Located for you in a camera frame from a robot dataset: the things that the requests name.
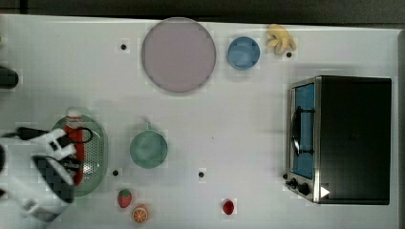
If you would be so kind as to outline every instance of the orange slice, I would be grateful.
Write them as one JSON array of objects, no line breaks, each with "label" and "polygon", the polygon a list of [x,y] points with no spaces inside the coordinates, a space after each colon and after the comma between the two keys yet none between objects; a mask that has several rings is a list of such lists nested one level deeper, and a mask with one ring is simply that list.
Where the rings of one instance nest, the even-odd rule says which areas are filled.
[{"label": "orange slice", "polygon": [[141,204],[136,207],[134,212],[132,212],[132,219],[139,223],[143,223],[148,220],[148,210],[146,209],[146,206]]}]

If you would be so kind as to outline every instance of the pink plate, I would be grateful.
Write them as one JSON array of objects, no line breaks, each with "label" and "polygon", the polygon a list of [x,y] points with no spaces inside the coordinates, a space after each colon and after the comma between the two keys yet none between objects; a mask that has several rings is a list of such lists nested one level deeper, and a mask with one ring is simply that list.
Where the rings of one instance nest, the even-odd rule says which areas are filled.
[{"label": "pink plate", "polygon": [[144,70],[169,92],[186,93],[201,87],[212,74],[215,61],[211,35],[188,18],[172,17],[158,23],[143,41]]}]

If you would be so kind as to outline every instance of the strawberry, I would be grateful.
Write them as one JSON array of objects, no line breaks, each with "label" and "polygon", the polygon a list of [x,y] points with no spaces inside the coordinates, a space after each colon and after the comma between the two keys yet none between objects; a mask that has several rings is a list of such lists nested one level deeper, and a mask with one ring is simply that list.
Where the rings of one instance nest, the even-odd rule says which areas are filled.
[{"label": "strawberry", "polygon": [[119,207],[126,208],[131,203],[132,194],[128,189],[122,189],[118,193],[117,200],[118,200]]}]

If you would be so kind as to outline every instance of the blue bowl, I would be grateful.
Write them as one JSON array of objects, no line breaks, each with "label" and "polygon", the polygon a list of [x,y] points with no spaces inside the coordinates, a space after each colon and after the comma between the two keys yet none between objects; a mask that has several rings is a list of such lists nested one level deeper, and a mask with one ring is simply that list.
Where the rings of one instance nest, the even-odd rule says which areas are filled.
[{"label": "blue bowl", "polygon": [[237,70],[250,69],[259,61],[259,57],[259,45],[250,37],[238,37],[229,45],[227,59]]}]

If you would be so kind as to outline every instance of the mug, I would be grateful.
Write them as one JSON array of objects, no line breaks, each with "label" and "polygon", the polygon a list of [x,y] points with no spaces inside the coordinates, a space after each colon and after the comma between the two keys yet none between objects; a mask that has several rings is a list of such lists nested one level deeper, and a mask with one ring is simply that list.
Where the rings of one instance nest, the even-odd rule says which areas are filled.
[{"label": "mug", "polygon": [[144,169],[152,169],[164,162],[167,156],[167,142],[164,137],[145,123],[145,131],[136,135],[131,142],[131,159]]}]

